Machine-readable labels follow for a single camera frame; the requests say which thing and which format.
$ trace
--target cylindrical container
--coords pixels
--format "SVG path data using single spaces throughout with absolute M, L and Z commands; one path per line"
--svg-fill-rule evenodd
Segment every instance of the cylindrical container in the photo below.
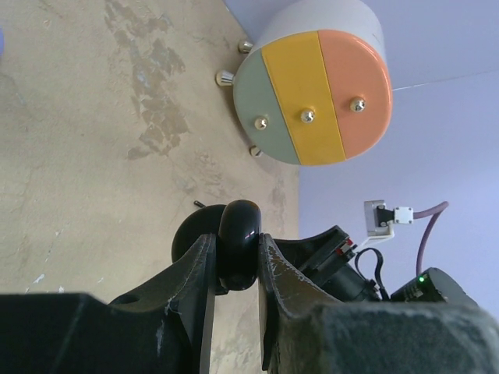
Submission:
M 333 164 L 367 151 L 392 109 L 376 15 L 360 0 L 283 9 L 235 75 L 234 102 L 255 145 L 280 161 Z M 256 129 L 258 118 L 264 129 Z

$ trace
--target black cable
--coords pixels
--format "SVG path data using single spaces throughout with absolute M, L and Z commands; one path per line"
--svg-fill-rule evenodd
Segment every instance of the black cable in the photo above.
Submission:
M 357 256 L 355 259 L 357 273 L 359 273 L 359 275 L 362 277 L 362 279 L 364 279 L 365 281 L 368 281 L 359 269 L 360 256 L 367 251 L 373 251 L 376 254 L 377 262 L 376 262 L 376 268 L 374 269 L 374 279 L 376 279 L 376 283 L 380 287 L 381 298 L 383 299 L 383 301 L 387 302 L 390 300 L 390 296 L 388 296 L 387 290 L 384 287 L 383 281 L 381 280 L 381 267 L 383 266 L 383 255 L 381 254 L 380 251 L 378 251 L 375 248 L 365 248 L 362 251 L 360 251 L 359 253 L 357 253 Z

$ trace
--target metal knob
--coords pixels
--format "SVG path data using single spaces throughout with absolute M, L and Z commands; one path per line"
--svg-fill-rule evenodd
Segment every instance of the metal knob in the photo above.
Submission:
M 257 130 L 265 130 L 268 126 L 268 119 L 265 117 L 258 117 L 255 119 L 255 127 Z
M 312 123 L 315 119 L 315 112 L 311 111 L 310 109 L 306 109 L 305 111 L 302 111 L 300 118 L 304 123 Z
M 361 97 L 355 97 L 351 102 L 350 102 L 350 110 L 355 112 L 355 113 L 360 113 L 366 109 L 366 101 L 362 99 Z

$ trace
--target stained floor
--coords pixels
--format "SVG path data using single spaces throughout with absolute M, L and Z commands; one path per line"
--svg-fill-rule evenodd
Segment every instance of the stained floor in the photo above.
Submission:
M 244 35 L 221 0 L 3 0 L 0 292 L 104 301 L 170 263 L 196 208 L 257 202 L 298 234 L 298 169 L 253 159 L 219 69 Z M 260 372 L 257 290 L 217 299 L 212 373 Z

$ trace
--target white scratch mark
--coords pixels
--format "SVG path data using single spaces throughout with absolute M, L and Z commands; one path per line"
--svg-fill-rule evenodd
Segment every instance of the white scratch mark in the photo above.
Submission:
M 35 279 L 35 281 L 33 282 L 33 284 L 40 283 L 41 280 L 44 279 L 44 278 L 45 278 L 45 274 L 40 274 L 40 276 L 37 279 Z
M 161 326 L 156 331 L 157 356 L 161 355 L 161 345 L 163 344 L 163 334 L 165 333 L 165 321 L 161 321 Z
M 48 250 L 48 253 L 47 253 L 47 258 L 45 259 L 45 262 L 48 261 L 48 259 L 50 258 L 50 255 L 52 254 L 52 249 L 49 249 Z

